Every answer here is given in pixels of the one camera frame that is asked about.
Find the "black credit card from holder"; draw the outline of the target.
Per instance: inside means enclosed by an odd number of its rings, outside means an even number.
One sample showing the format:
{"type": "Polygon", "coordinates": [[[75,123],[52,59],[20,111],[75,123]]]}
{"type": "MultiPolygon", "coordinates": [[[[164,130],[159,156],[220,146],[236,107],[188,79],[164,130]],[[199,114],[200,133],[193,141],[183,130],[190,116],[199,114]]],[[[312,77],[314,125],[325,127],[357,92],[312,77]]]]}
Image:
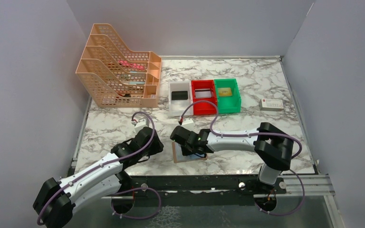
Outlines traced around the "black credit card from holder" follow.
{"type": "Polygon", "coordinates": [[[188,91],[172,91],[171,92],[171,100],[188,100],[189,94],[188,91]]]}

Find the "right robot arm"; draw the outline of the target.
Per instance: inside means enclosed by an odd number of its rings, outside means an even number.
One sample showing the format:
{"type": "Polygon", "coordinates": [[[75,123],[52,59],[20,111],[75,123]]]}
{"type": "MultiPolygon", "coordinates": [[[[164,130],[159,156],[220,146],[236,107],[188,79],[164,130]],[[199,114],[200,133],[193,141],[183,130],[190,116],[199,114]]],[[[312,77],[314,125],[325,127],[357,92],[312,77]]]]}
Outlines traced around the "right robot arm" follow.
{"type": "Polygon", "coordinates": [[[295,138],[267,122],[254,130],[233,132],[201,129],[195,133],[179,125],[170,138],[180,145],[184,156],[220,151],[256,153],[264,162],[255,180],[255,187],[261,193],[273,189],[278,176],[290,169],[295,143],[295,138]]]}

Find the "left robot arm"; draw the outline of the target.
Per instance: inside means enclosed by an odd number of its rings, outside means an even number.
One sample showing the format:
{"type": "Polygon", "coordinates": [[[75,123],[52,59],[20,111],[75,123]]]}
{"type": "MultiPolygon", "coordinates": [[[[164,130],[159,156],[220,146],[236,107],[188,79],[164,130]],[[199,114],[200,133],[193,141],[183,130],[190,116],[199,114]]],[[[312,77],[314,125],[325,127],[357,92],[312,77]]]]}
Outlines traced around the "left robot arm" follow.
{"type": "Polygon", "coordinates": [[[116,144],[109,153],[84,170],[62,180],[46,180],[34,203],[37,224],[62,228],[87,204],[111,194],[133,196],[138,188],[126,169],[163,151],[156,130],[144,127],[134,138],[116,144]]]}

